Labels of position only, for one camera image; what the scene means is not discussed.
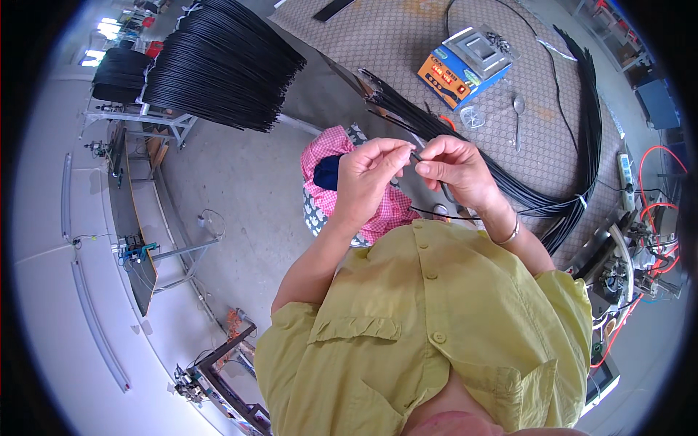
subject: white wall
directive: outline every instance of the white wall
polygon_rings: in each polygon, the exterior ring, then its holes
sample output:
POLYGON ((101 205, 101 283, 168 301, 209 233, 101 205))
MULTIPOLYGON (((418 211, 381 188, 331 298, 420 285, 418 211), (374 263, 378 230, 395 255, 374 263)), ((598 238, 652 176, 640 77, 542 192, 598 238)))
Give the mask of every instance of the white wall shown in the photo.
MULTIPOLYGON (((54 77, 67 76, 62 71, 54 77)), ((61 179, 67 152, 73 154, 72 235, 113 233, 106 174, 82 147, 106 139, 106 121, 93 124, 83 140, 77 139, 89 87, 85 80, 46 82, 17 168, 11 235, 16 297, 38 372, 77 434, 239 434, 210 403, 199 410, 167 390, 176 363, 185 366, 224 338, 197 309, 193 290, 186 285, 156 296, 148 316, 153 333, 146 336, 139 329, 136 334, 131 326, 144 320, 134 310, 130 285, 116 265, 110 238, 83 239, 80 250, 61 238, 61 179), (70 267, 76 258, 107 341, 130 382, 126 393, 108 371, 85 321, 70 267)))

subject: shirt button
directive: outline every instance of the shirt button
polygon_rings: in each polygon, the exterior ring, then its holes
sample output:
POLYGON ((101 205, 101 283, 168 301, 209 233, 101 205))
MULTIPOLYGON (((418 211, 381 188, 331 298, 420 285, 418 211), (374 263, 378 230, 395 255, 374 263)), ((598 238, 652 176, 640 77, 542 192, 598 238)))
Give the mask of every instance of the shirt button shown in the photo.
POLYGON ((440 331, 434 332, 434 334, 431 336, 434 339, 434 342, 437 344, 443 344, 446 342, 446 333, 441 333, 440 331))

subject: hand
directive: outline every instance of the hand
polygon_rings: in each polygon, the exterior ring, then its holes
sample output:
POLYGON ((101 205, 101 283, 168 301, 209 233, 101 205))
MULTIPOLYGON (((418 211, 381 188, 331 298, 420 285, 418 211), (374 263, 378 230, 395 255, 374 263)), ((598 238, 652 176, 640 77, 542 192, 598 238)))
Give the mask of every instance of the hand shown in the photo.
POLYGON ((441 189, 438 181, 448 183, 458 203, 478 214, 506 202, 480 151, 472 143, 441 135, 429 141, 420 156, 424 161, 415 166, 415 171, 432 191, 441 189))
POLYGON ((337 203, 332 219, 349 232, 358 232, 376 214, 385 186, 410 164, 406 141, 376 138, 339 159, 337 203))

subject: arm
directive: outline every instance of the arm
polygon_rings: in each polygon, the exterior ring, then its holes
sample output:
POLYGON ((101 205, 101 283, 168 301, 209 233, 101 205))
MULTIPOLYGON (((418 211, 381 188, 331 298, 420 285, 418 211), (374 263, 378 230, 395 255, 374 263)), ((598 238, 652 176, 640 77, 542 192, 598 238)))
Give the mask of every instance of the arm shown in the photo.
MULTIPOLYGON (((442 135, 431 140, 420 156, 424 161, 415 170, 430 189, 438 192, 439 180, 448 183, 456 200, 477 212, 493 242, 509 239, 517 214, 499 191, 475 145, 442 135)), ((555 269, 543 244, 521 224, 519 234, 502 247, 514 253, 532 276, 555 269)))
POLYGON ((352 238, 376 214, 385 186, 393 176, 402 176, 414 148, 405 141, 379 138, 341 157, 334 213, 310 248, 288 269, 272 303, 272 314, 291 301, 322 304, 352 238))

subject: navy blue cloth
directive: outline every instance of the navy blue cloth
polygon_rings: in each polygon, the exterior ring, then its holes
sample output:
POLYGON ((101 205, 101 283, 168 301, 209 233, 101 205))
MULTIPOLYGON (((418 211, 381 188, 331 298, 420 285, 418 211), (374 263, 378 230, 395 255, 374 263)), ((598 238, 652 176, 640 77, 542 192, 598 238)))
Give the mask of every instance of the navy blue cloth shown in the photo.
POLYGON ((337 190, 337 174, 339 173, 339 158, 344 156, 328 156, 322 158, 315 167, 313 183, 322 189, 337 190))

